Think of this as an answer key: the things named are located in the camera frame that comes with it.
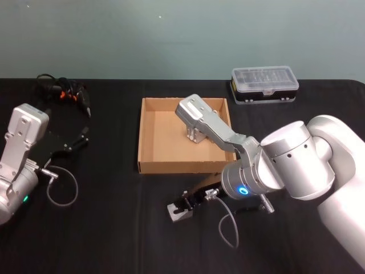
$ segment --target teal wall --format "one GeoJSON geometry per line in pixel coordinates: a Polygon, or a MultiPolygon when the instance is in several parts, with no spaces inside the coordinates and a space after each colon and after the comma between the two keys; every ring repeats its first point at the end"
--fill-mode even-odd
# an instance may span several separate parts
{"type": "Polygon", "coordinates": [[[365,82],[364,0],[1,0],[0,77],[365,82]]]}

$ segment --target cardboard box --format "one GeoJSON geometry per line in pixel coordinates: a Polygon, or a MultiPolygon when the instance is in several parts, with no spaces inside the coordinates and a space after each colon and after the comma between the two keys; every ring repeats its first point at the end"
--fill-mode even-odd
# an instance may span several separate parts
{"type": "MultiPolygon", "coordinates": [[[[186,137],[186,125],[175,109],[183,98],[143,98],[139,131],[138,168],[142,174],[214,173],[236,160],[205,139],[199,144],[186,137]]],[[[204,101],[230,126],[225,98],[204,101]]]]}

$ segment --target black table surface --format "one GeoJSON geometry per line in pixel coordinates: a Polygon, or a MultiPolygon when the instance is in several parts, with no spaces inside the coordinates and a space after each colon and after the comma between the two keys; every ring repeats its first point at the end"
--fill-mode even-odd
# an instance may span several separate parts
{"type": "MultiPolygon", "coordinates": [[[[65,139],[90,127],[89,146],[64,163],[78,179],[79,197],[70,208],[56,208],[41,178],[28,202],[0,227],[1,273],[364,273],[319,219],[317,205],[326,195],[304,202],[284,190],[269,194],[274,214],[237,215],[240,246],[233,250],[218,234],[225,211],[216,202],[200,206],[191,219],[169,219],[166,205],[206,175],[137,171],[143,97],[227,97],[233,130],[258,140],[320,114],[336,116],[365,139],[364,84],[300,80],[293,103],[238,106],[225,80],[83,82],[90,120],[74,106],[49,105],[49,129],[65,139]]],[[[0,132],[15,106],[37,99],[34,84],[0,80],[0,132]]],[[[227,202],[235,209],[252,201],[227,202]]],[[[229,222],[223,225],[228,237],[231,229],[229,222]]]]}

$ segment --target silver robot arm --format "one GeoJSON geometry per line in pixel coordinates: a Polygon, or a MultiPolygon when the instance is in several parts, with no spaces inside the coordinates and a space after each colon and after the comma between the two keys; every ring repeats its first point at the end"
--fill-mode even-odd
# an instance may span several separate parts
{"type": "Polygon", "coordinates": [[[13,109],[0,160],[0,224],[7,222],[38,184],[36,171],[53,179],[57,174],[39,168],[27,156],[46,131],[49,117],[29,104],[13,109]]]}
{"type": "Polygon", "coordinates": [[[286,188],[291,197],[311,200],[335,192],[319,206],[323,223],[365,269],[365,216],[360,201],[365,194],[365,143],[332,116],[313,118],[307,126],[297,121],[280,128],[260,143],[236,134],[198,95],[182,100],[176,114],[186,124],[188,137],[198,143],[206,136],[241,159],[226,165],[221,184],[228,196],[259,195],[269,213],[265,193],[286,188]]]}

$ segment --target plastic storage case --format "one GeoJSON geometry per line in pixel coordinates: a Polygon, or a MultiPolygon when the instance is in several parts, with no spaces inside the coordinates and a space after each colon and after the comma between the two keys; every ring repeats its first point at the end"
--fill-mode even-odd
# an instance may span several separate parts
{"type": "Polygon", "coordinates": [[[230,86],[237,104],[292,102],[299,88],[289,66],[234,68],[230,86]]]}

